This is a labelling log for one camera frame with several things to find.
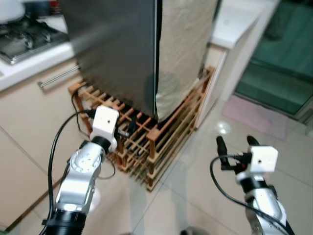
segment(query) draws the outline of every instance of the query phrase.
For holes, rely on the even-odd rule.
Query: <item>kitchen countertop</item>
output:
[[[246,0],[224,0],[213,29],[212,44],[233,49],[262,12]]]
[[[211,37],[211,43],[228,49],[234,48],[237,41],[257,20],[262,9],[247,4],[246,0],[224,0]],[[63,17],[48,17],[44,20],[49,26],[67,32]],[[0,59],[0,91],[74,57],[70,42],[65,42],[34,55],[15,65]]]
[[[43,21],[50,27],[67,32],[63,17],[48,17]],[[74,51],[71,43],[65,42],[14,65],[0,59],[0,91],[72,57],[74,57]]]

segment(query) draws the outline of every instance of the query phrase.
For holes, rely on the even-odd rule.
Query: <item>gas stove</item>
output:
[[[28,17],[0,24],[0,58],[15,64],[67,41],[67,34]]]

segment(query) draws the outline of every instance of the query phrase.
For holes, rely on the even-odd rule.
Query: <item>wooden rack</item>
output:
[[[118,148],[110,158],[119,170],[128,173],[141,184],[146,184],[147,190],[152,191],[195,129],[199,109],[213,71],[213,68],[206,71],[205,78],[199,81],[181,105],[162,123],[113,96],[88,86],[84,81],[74,84],[68,90],[74,94],[79,110],[84,109],[82,100],[88,101],[92,108],[105,105],[118,110],[119,129],[127,130],[132,118],[137,116],[135,132],[128,139],[119,141]],[[91,132],[88,118],[85,115],[81,115],[81,118],[87,130]]]

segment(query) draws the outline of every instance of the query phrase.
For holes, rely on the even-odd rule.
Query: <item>beige cabinet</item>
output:
[[[229,50],[223,47],[210,45],[207,48],[207,58],[205,60],[205,67],[208,68],[210,66],[215,68],[215,71],[210,78],[207,92],[205,94],[204,102],[201,107],[198,119],[196,121],[196,127],[199,128],[206,115],[209,113],[211,108],[213,107],[215,101],[217,100],[219,93],[221,92],[221,87],[217,86],[217,81],[222,72],[222,68],[224,66],[224,62],[227,58]]]
[[[0,128],[0,226],[8,227],[46,189],[46,173]]]
[[[81,78],[78,71],[73,72],[46,90],[37,83],[53,79],[75,66],[75,60],[64,62],[0,93],[0,126],[45,172],[54,136],[74,113],[67,88]],[[82,141],[73,119],[58,141],[52,174],[54,181],[61,178],[66,160]]]

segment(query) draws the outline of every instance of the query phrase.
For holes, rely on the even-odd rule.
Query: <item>drawer handle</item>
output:
[[[68,75],[68,74],[70,74],[70,73],[72,73],[72,72],[78,70],[79,68],[80,68],[80,66],[79,66],[79,65],[76,65],[75,67],[72,67],[71,69],[65,71],[64,73],[62,73],[62,74],[60,74],[60,75],[58,75],[58,76],[56,76],[56,77],[53,77],[53,78],[50,79],[50,80],[47,80],[47,81],[45,81],[45,82],[37,82],[37,84],[38,84],[38,86],[39,86],[40,89],[44,89],[45,86],[47,86],[47,85],[49,85],[49,84],[51,84],[51,83],[56,82],[57,80],[59,80],[59,79],[63,78],[64,76],[66,76],[66,75]]]

